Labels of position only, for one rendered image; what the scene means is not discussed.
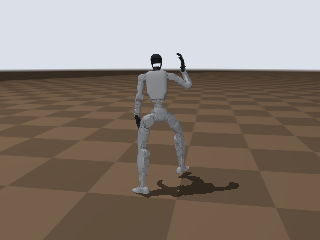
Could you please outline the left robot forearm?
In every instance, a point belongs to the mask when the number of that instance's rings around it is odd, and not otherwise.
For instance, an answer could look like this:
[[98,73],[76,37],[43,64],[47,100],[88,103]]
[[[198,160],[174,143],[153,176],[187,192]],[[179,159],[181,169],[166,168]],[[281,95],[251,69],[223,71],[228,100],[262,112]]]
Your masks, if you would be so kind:
[[137,101],[137,96],[138,96],[138,94],[136,95],[136,99],[135,99],[134,117],[135,117],[135,115],[138,115],[138,117],[140,117],[140,115],[141,115],[140,113],[141,113],[142,102]]

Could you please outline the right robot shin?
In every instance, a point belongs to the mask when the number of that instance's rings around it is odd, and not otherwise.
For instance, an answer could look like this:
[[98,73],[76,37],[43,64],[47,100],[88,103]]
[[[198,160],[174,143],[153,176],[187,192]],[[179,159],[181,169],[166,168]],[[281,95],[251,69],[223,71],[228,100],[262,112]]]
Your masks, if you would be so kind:
[[180,136],[179,138],[179,144],[175,145],[176,154],[178,156],[178,163],[179,167],[184,168],[184,155],[186,150],[186,144],[185,144],[185,138],[183,136]]

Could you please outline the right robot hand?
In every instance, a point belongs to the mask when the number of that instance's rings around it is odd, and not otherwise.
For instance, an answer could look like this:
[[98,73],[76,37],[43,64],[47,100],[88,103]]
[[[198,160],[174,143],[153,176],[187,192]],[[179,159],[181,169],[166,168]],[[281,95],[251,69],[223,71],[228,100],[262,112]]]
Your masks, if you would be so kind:
[[179,57],[179,59],[181,61],[181,67],[180,68],[181,68],[181,72],[184,73],[185,72],[185,68],[186,68],[185,61],[184,61],[183,56],[181,54],[177,53],[177,55],[180,56]]

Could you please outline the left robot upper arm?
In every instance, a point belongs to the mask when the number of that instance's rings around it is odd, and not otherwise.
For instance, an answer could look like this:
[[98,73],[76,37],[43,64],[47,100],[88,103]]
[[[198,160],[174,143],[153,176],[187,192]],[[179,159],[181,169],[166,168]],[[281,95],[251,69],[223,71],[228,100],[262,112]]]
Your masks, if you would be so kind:
[[143,99],[144,99],[143,91],[144,91],[144,87],[145,87],[145,84],[144,84],[145,82],[146,82],[146,74],[141,74],[138,77],[137,101],[143,101]]

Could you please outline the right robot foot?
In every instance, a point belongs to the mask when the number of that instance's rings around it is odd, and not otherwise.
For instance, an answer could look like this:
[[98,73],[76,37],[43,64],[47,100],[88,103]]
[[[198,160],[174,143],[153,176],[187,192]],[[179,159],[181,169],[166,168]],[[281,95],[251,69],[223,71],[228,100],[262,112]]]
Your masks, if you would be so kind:
[[187,171],[187,170],[189,170],[189,169],[190,169],[189,166],[184,166],[184,168],[181,168],[181,166],[180,166],[180,167],[177,168],[176,173],[177,173],[177,174],[182,174],[183,172],[185,172],[185,171]]

